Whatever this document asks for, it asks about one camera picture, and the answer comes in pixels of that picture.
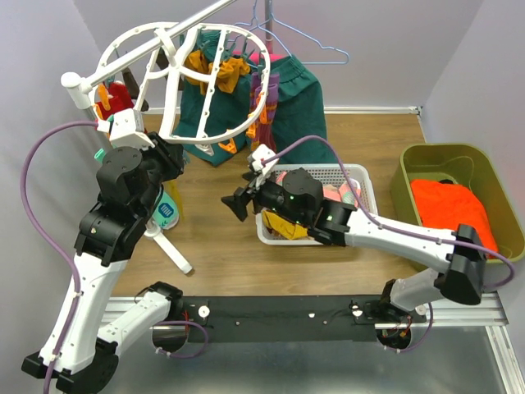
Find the mustard yellow sock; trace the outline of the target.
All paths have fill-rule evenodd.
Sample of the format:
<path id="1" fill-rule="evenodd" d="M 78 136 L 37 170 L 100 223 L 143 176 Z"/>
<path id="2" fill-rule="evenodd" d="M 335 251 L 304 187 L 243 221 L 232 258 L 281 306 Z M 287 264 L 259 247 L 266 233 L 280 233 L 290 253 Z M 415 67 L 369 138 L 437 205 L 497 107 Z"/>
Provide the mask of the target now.
<path id="1" fill-rule="evenodd" d="M 178 212 L 179 212 L 179 216 L 180 216 L 181 219 L 183 219 L 185 217 L 185 215 L 184 215 L 184 205 L 183 205 L 183 200 L 181 198 L 179 189 L 177 187 L 176 180 L 171 180 L 171 181 L 165 182 L 164 183 L 164 188 L 165 188 L 165 191 L 170 195 L 170 197 L 175 202 L 175 204 L 177 206 L 177 209 L 178 209 Z"/>

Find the white round clip hanger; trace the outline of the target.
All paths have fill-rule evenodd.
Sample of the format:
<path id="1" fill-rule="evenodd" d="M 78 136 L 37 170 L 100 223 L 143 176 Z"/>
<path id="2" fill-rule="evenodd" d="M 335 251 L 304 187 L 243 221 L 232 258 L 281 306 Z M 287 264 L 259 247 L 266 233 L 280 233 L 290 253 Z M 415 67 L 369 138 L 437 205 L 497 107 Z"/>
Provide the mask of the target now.
<path id="1" fill-rule="evenodd" d="M 162 112 L 162 123 L 158 134 L 169 143 L 196 145 L 199 149 L 204 151 L 212 144 L 225 142 L 230 138 L 236 137 L 242 132 L 248 130 L 248 128 L 257 121 L 266 101 L 265 95 L 267 94 L 271 74 L 270 53 L 267 51 L 264 42 L 257 35 L 248 32 L 246 29 L 234 25 L 206 23 L 198 23 L 195 27 L 190 28 L 186 33 L 184 43 L 177 48 L 174 46 L 172 38 L 178 35 L 175 32 L 175 29 L 180 26 L 181 24 L 178 22 L 153 22 L 127 30 L 125 33 L 117 36 L 117 38 L 115 38 L 105 49 L 98 62 L 94 77 L 101 77 L 102 80 L 107 80 L 109 77 L 120 72 L 123 68 L 117 65 L 116 60 L 111 61 L 110 56 L 115 54 L 117 49 L 126 40 L 143 32 L 149 30 L 152 31 L 155 35 L 155 38 L 153 39 L 155 46 L 145 52 L 150 58 L 146 72 L 144 73 L 143 81 L 139 85 L 140 92 L 133 109 L 136 111 L 141 109 L 148 85 L 151 81 L 166 77 L 167 87 L 165 102 Z M 220 35 L 216 53 L 212 61 L 213 69 L 210 74 L 201 74 L 186 68 L 184 63 L 186 58 L 194 51 L 198 37 L 200 37 L 202 33 L 208 31 L 216 31 Z M 218 90 L 215 85 L 216 77 L 221 62 L 226 60 L 226 51 L 230 48 L 226 41 L 231 34 L 237 34 L 244 37 L 245 42 L 255 46 L 264 58 L 264 60 L 260 62 L 263 69 L 259 72 L 262 86 L 261 99 L 258 106 L 253 111 L 250 111 L 246 119 L 238 126 L 228 128 L 219 135 L 210 136 L 206 132 L 208 119 L 212 112 L 210 106 L 213 95 Z M 188 137 L 172 134 L 175 128 L 177 114 L 177 87 L 182 77 L 189 77 L 190 79 L 202 82 L 207 88 L 204 95 L 203 109 L 200 114 L 197 130 L 195 131 L 194 136 Z"/>

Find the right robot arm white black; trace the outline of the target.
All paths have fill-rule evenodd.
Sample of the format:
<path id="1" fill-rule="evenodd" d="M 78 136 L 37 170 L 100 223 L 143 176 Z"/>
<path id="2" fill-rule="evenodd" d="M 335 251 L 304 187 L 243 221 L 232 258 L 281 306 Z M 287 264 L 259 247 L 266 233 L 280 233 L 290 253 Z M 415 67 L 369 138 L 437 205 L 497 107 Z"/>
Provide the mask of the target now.
<path id="1" fill-rule="evenodd" d="M 321 244 L 382 250 L 425 266 L 409 278 L 385 284 L 377 311 L 386 321 L 394 322 L 435 300 L 480 304 L 486 257 L 473 227 L 440 230 L 374 216 L 325 198 L 322 183 L 303 168 L 288 172 L 281 182 L 260 172 L 245 178 L 247 186 L 221 199 L 240 221 L 247 218 L 247 206 L 252 204 L 305 227 L 308 236 Z"/>

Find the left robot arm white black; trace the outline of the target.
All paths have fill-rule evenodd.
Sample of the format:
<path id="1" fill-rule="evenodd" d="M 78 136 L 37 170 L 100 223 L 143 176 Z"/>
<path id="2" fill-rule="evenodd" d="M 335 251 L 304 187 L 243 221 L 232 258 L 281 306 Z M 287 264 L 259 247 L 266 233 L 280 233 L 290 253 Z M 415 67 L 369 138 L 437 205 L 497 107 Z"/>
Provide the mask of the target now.
<path id="1" fill-rule="evenodd" d="M 154 239 L 183 272 L 188 260 L 152 223 L 163 184 L 184 171 L 183 149 L 155 133 L 146 144 L 115 147 L 105 154 L 96 178 L 97 203 L 82 218 L 75 241 L 71 282 L 45 345 L 25 357 L 22 370 L 56 384 L 63 393 L 99 393 L 123 354 L 156 323 L 182 317 L 182 292 L 164 282 L 148 286 L 144 298 L 114 322 L 102 318 L 138 241 Z"/>

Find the pink socks in basket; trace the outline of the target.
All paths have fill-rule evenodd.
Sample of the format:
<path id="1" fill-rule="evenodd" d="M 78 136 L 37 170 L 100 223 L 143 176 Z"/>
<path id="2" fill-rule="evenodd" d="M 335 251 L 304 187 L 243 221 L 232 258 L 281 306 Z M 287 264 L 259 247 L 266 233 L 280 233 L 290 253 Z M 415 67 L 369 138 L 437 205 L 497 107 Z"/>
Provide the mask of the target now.
<path id="1" fill-rule="evenodd" d="M 340 170 L 311 170 L 309 173 L 314 179 L 319 180 L 323 184 L 323 195 L 325 198 L 358 207 L 358 202 L 350 189 L 349 183 Z"/>

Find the orange clothespin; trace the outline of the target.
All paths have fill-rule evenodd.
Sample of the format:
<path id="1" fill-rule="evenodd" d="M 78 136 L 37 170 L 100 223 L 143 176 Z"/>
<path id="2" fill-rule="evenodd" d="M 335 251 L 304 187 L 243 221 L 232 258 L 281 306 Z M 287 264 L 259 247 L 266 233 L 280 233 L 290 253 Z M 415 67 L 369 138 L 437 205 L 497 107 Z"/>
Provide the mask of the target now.
<path id="1" fill-rule="evenodd" d="M 233 138 L 228 139 L 225 142 L 219 142 L 218 146 L 229 154 L 237 154 L 238 149 Z"/>

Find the purple striped hanging sock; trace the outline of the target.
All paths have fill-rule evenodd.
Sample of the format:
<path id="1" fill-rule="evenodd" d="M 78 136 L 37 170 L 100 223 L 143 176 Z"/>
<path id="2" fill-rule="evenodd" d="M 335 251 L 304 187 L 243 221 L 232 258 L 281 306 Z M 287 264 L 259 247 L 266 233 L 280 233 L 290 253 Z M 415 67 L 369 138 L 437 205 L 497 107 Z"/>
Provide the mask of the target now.
<path id="1" fill-rule="evenodd" d="M 255 121 L 245 133 L 247 143 L 252 151 L 254 151 L 260 144 L 265 144 L 269 149 L 276 152 L 276 143 L 272 134 L 272 123 L 276 115 L 276 108 L 279 101 L 279 82 L 280 77 L 278 74 L 270 75 L 264 107 L 259 114 L 257 121 Z M 261 78 L 256 71 L 252 74 L 250 86 L 249 109 L 251 111 L 253 111 L 260 102 L 261 90 Z"/>

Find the green trousers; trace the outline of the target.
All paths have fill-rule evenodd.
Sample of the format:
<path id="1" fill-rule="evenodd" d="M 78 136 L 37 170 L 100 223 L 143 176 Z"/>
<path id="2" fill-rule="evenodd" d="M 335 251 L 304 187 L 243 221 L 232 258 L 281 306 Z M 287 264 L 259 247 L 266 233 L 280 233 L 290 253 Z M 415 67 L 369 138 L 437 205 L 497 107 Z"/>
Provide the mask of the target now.
<path id="1" fill-rule="evenodd" d="M 211 68 L 210 61 L 214 60 L 218 31 L 208 31 L 203 34 L 204 41 L 208 46 L 203 55 L 197 51 L 192 53 L 190 63 L 204 61 Z M 267 121 L 258 126 L 258 138 L 260 143 L 270 142 L 271 148 L 276 153 L 287 148 L 296 140 L 307 135 L 317 135 L 325 140 L 326 119 L 324 104 L 322 100 L 322 87 L 317 78 L 298 60 L 295 56 L 283 57 L 272 61 L 272 77 L 278 82 L 268 87 L 267 98 Z M 226 129 L 238 126 L 246 120 L 249 115 L 250 99 L 254 98 L 252 81 L 259 84 L 257 77 L 252 75 L 251 70 L 247 75 L 240 76 L 232 93 L 223 92 L 216 88 L 210 104 L 211 115 L 206 124 L 206 133 L 209 136 L 220 135 Z M 173 135 L 193 137 L 198 129 L 201 112 L 203 111 L 204 90 L 192 81 L 185 81 L 185 87 L 181 94 L 180 120 L 173 131 Z M 270 104 L 273 98 L 270 93 L 276 91 L 276 103 Z M 244 146 L 255 148 L 255 140 L 251 140 L 241 133 L 234 137 L 236 148 Z M 185 150 L 204 161 L 217 167 L 227 160 L 233 158 L 234 154 L 226 152 L 217 144 L 212 144 L 213 155 L 208 155 L 197 149 L 196 145 L 186 144 Z M 309 140 L 280 158 L 281 164 L 307 164 L 307 163 L 335 163 L 333 153 L 323 143 L 317 140 Z"/>

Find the dark brown hanging sock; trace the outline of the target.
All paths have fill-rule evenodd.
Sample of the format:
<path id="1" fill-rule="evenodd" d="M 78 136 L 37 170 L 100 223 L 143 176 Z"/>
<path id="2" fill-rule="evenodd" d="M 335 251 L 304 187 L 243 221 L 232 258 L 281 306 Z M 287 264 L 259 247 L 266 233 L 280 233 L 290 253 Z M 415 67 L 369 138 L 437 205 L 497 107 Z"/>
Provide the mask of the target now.
<path id="1" fill-rule="evenodd" d="M 133 100 L 136 100 L 139 96 L 140 89 L 139 84 L 136 81 L 131 69 L 129 67 L 126 67 L 121 71 L 121 74 L 124 81 L 124 85 L 126 86 L 130 97 Z"/>

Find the white laundry basket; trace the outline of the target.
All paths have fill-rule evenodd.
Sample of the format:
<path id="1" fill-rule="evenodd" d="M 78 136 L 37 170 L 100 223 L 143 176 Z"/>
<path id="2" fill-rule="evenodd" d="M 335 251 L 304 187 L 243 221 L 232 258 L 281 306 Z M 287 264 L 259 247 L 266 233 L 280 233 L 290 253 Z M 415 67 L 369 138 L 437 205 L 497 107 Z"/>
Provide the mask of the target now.
<path id="1" fill-rule="evenodd" d="M 287 172 L 291 172 L 301 167 L 308 173 L 311 170 L 340 170 L 340 166 L 338 164 L 277 164 L 273 168 L 273 172 L 276 174 L 277 180 L 282 181 Z M 346 163 L 344 167 L 347 174 L 349 175 L 352 185 L 356 189 L 360 199 L 363 202 L 363 206 L 367 208 L 370 213 L 378 214 L 376 198 L 372 186 L 372 181 L 368 174 L 368 170 L 365 167 L 358 164 Z M 286 239 L 285 237 L 281 236 L 278 232 L 275 232 L 273 228 L 268 228 L 265 225 L 262 214 L 263 212 L 258 213 L 255 216 L 257 235 L 262 243 L 266 245 L 276 246 L 319 245 L 318 242 L 316 242 L 313 238 L 308 236 L 294 240 Z"/>

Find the white drying rack pole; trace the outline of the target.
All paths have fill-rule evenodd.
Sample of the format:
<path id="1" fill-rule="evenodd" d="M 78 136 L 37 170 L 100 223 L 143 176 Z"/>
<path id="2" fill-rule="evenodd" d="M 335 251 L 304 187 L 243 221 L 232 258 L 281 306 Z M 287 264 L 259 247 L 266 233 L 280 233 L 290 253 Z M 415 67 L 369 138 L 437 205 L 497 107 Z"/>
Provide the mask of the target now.
<path id="1" fill-rule="evenodd" d="M 228 7 L 231 4 L 231 1 L 216 1 L 209 7 L 204 8 L 202 11 L 197 12 L 196 14 L 185 19 L 184 21 L 178 22 L 181 24 L 181 26 L 175 29 L 175 32 L 178 35 L 172 38 L 174 46 L 178 48 L 181 44 L 184 43 L 186 33 L 190 28 L 195 27 L 198 23 L 204 23 L 204 20 L 206 18 L 216 14 L 217 12 Z M 148 56 L 145 52 L 148 49 L 152 49 L 155 46 L 155 44 L 153 43 L 154 38 L 155 35 L 146 43 L 141 44 L 137 48 L 124 54 L 123 57 L 117 58 L 117 65 L 125 69 L 126 67 L 131 66 L 143 57 Z M 85 110 L 87 113 L 91 112 L 94 115 L 94 119 L 96 121 L 99 121 L 100 118 L 98 117 L 94 108 L 95 89 L 98 87 L 98 85 L 102 84 L 104 81 L 107 80 L 102 80 L 101 77 L 95 78 L 94 74 L 92 74 L 89 77 L 81 77 L 74 72 L 67 72 L 62 75 L 61 84 L 68 91 L 76 107 Z M 204 152 L 210 154 L 212 152 L 211 146 L 208 149 L 204 150 Z"/>

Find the pink garment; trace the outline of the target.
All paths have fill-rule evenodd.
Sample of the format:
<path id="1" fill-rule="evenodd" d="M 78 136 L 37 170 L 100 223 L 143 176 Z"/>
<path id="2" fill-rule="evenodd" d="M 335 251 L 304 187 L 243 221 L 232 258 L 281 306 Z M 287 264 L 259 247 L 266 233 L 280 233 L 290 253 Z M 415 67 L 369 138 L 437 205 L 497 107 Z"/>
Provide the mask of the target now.
<path id="1" fill-rule="evenodd" d="M 285 55 L 270 54 L 269 57 L 270 57 L 270 62 L 276 62 L 278 60 L 281 60 L 282 58 L 285 58 Z M 248 60 L 251 64 L 258 66 L 259 63 L 264 60 L 264 58 L 260 53 L 252 53 L 249 55 Z"/>

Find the vertical metal pole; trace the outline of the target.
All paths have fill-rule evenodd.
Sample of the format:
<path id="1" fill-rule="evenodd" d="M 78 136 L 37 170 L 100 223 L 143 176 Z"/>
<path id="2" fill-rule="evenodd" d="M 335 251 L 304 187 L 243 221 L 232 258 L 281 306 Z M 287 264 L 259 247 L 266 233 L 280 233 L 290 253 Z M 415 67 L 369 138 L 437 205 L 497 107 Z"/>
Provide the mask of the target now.
<path id="1" fill-rule="evenodd" d="M 272 0 L 266 0 L 264 5 L 264 13 L 265 13 L 265 22 L 264 22 L 264 28 L 265 28 L 265 41 L 266 41 L 266 47 L 270 54 L 273 54 L 273 43 L 274 43 L 274 37 L 273 37 L 273 14 L 272 14 Z"/>

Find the orange cloth in bin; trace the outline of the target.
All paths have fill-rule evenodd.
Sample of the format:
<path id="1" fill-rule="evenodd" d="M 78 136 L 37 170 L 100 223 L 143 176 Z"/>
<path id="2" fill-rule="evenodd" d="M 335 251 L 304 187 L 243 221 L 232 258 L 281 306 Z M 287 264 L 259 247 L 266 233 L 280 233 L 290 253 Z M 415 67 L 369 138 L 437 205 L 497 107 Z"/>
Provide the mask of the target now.
<path id="1" fill-rule="evenodd" d="M 499 251 L 486 210 L 469 188 L 425 179 L 415 179 L 410 186 L 424 227 L 456 230 L 460 224 L 468 225 L 484 247 Z"/>

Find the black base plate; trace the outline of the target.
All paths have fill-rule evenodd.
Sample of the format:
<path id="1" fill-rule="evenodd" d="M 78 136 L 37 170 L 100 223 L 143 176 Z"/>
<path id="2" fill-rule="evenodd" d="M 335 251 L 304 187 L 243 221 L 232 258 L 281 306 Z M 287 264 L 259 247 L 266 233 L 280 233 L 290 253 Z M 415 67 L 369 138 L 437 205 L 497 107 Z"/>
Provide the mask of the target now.
<path id="1" fill-rule="evenodd" d="M 407 321 L 379 295 L 182 296 L 170 316 L 187 318 L 210 343 L 375 341 L 375 326 Z"/>

